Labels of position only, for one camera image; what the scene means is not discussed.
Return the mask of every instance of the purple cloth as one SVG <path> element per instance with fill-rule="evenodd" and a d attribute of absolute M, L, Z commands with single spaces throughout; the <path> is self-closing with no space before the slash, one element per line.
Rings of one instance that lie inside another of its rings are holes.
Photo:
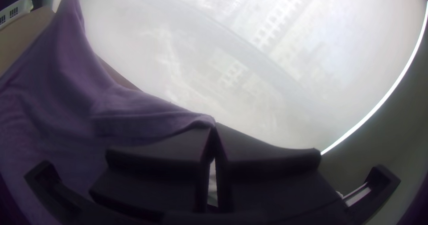
<path fill-rule="evenodd" d="M 214 126 L 208 115 L 116 84 L 85 37 L 78 0 L 62 0 L 51 24 L 0 79 L 0 113 L 0 174 L 33 225 L 59 224 L 24 180 L 42 160 L 90 199 L 90 186 L 107 167 L 108 146 Z"/>

